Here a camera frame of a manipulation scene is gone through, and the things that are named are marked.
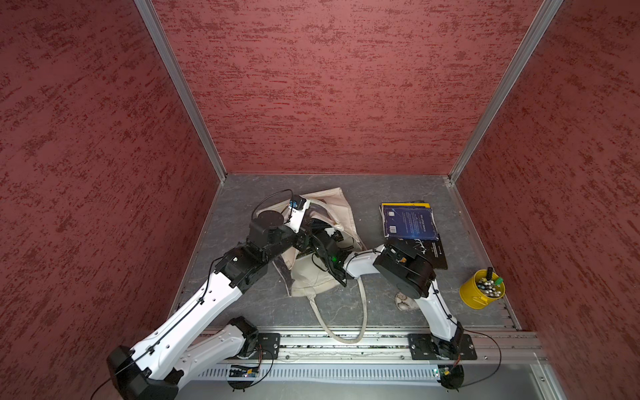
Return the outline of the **blue Prince book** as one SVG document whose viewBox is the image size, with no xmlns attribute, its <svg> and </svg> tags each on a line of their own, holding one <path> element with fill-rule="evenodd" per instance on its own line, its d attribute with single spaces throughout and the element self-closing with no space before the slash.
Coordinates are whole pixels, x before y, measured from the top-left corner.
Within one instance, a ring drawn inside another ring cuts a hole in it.
<svg viewBox="0 0 640 400">
<path fill-rule="evenodd" d="M 381 206 L 385 238 L 439 239 L 432 208 L 389 208 Z"/>
</svg>

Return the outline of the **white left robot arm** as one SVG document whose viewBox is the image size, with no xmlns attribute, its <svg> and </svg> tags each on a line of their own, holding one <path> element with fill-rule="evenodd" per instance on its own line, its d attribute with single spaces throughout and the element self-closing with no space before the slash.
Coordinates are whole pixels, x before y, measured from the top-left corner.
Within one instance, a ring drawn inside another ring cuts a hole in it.
<svg viewBox="0 0 640 400">
<path fill-rule="evenodd" d="M 212 262 L 207 281 L 185 305 L 133 347 L 110 353 L 111 381 L 122 398 L 174 399 L 210 364 L 259 353 L 258 329 L 246 318 L 232 319 L 201 343 L 195 339 L 266 274 L 271 261 L 304 247 L 307 209 L 297 206 L 289 217 L 273 210 L 260 213 L 251 221 L 247 241 Z"/>
</svg>

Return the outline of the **black book yellow characters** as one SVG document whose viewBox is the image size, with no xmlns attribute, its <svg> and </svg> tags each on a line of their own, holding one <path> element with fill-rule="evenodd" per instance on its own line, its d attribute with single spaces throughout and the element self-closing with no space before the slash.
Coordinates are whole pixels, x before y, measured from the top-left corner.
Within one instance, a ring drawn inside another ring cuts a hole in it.
<svg viewBox="0 0 640 400">
<path fill-rule="evenodd" d="M 437 241 L 412 239 L 409 243 L 416 250 L 417 255 L 429 261 L 434 269 L 448 270 L 448 262 L 440 239 Z"/>
</svg>

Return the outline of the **yellow spine book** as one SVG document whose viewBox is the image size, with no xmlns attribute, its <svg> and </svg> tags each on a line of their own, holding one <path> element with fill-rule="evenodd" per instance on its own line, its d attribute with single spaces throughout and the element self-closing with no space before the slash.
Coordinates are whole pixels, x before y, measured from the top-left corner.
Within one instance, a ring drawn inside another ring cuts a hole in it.
<svg viewBox="0 0 640 400">
<path fill-rule="evenodd" d="M 389 208 L 431 208 L 429 203 L 382 203 L 381 206 Z"/>
</svg>

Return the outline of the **beige canvas tote bag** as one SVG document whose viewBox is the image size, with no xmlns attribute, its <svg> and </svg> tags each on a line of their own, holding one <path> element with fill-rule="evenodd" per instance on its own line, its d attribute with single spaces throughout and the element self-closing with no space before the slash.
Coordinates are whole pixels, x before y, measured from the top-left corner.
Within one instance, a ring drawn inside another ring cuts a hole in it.
<svg viewBox="0 0 640 400">
<path fill-rule="evenodd" d="M 368 325 L 368 300 L 361 278 L 357 278 L 363 310 L 358 335 L 354 338 L 337 335 L 325 323 L 316 303 L 321 293 L 345 286 L 352 277 L 345 263 L 350 256 L 364 255 L 365 246 L 358 235 L 353 210 L 341 188 L 330 188 L 302 196 L 308 209 L 303 225 L 309 235 L 303 239 L 303 249 L 292 248 L 275 261 L 282 278 L 288 280 L 288 295 L 306 298 L 319 324 L 333 340 L 355 345 L 360 343 Z"/>
</svg>

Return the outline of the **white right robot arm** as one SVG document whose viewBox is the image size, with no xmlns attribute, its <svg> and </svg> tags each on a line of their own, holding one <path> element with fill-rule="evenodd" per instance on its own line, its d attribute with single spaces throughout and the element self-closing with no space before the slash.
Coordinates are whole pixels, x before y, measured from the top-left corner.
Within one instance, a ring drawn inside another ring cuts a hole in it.
<svg viewBox="0 0 640 400">
<path fill-rule="evenodd" d="M 454 360 L 461 352 L 463 325 L 449 311 L 438 286 L 436 271 L 448 268 L 442 241 L 389 238 L 370 250 L 340 248 L 326 233 L 310 238 L 310 252 L 341 285 L 363 275 L 380 274 L 411 298 L 425 316 L 432 352 Z"/>
</svg>

